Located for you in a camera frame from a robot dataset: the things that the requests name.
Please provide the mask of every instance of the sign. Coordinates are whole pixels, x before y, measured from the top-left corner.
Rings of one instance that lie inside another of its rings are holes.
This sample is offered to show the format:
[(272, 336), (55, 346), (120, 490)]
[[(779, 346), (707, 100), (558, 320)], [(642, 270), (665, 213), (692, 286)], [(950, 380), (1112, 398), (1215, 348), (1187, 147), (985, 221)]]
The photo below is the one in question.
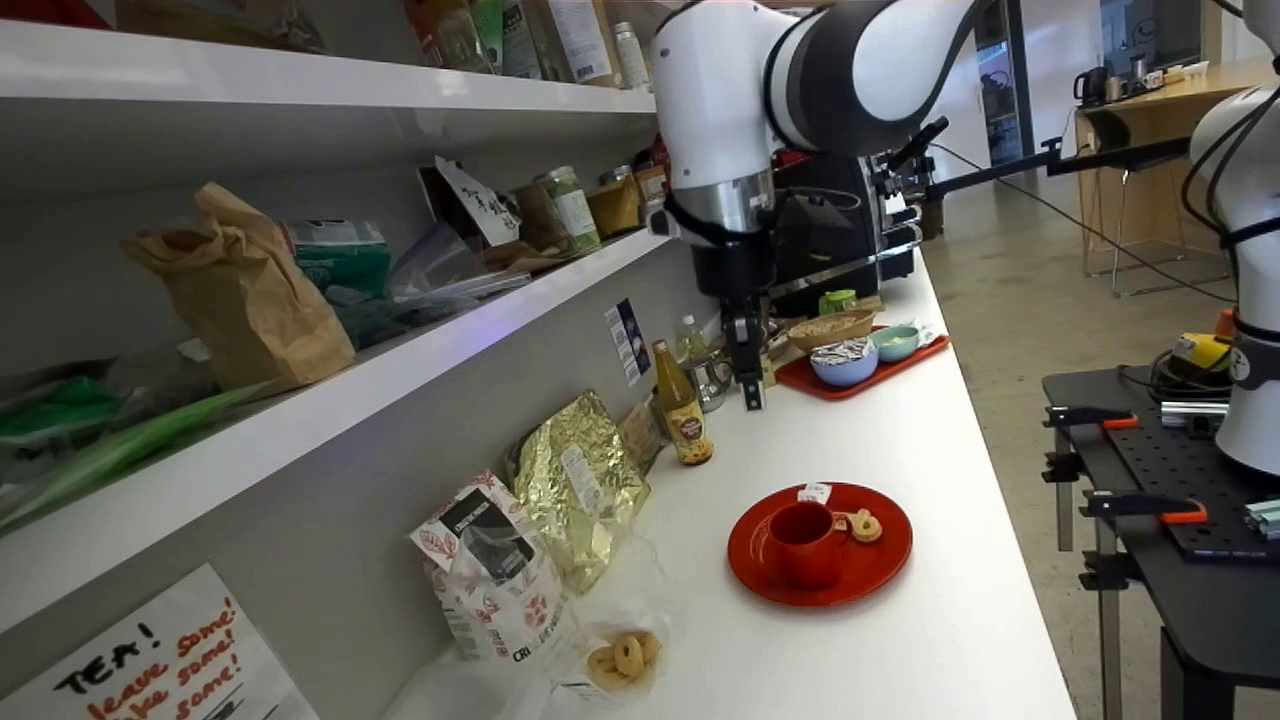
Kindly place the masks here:
[(204, 565), (0, 706), (6, 720), (317, 720)]

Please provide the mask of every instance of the desk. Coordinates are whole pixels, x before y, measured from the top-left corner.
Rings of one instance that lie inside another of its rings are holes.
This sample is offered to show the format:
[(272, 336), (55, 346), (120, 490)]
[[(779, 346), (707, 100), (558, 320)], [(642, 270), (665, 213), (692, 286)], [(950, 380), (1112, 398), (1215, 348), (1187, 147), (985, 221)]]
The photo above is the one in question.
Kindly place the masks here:
[[(1051, 404), (1134, 409), (1153, 424), (1147, 388), (1117, 372), (1049, 376)], [(1109, 493), (1135, 493), (1100, 427), (1066, 427), (1083, 476)], [(1280, 572), (1278, 565), (1187, 565), (1162, 528), (1122, 535), (1165, 620), (1162, 683), (1165, 720), (1228, 720), (1234, 689), (1280, 689)]]
[[(1259, 82), (1269, 82), (1265, 68), (1209, 68), (1162, 92), (1081, 107), (1075, 151), (1096, 155), (1194, 135), (1212, 103)], [(1081, 221), (1117, 245), (1144, 252), (1147, 260), (1215, 255), (1215, 238), (1182, 208), (1182, 183), (1187, 168), (1187, 162), (1168, 162), (1142, 171), (1081, 171)], [(1096, 245), (1100, 240), (1092, 234), (1081, 238), (1083, 272), (1096, 272)]]
[[(920, 255), (908, 281), (883, 286), (883, 303), (883, 320), (945, 329)], [(844, 404), (770, 388), (763, 414), (743, 414), (731, 398), (707, 433), (717, 460), (678, 467), (665, 456), (637, 525), (678, 592), (668, 667), (610, 716), (1075, 716), (954, 351)], [(747, 595), (723, 565), (727, 528), (800, 480), (890, 493), (917, 528), (904, 578), (841, 612)], [(628, 595), (633, 548), (592, 606)]]

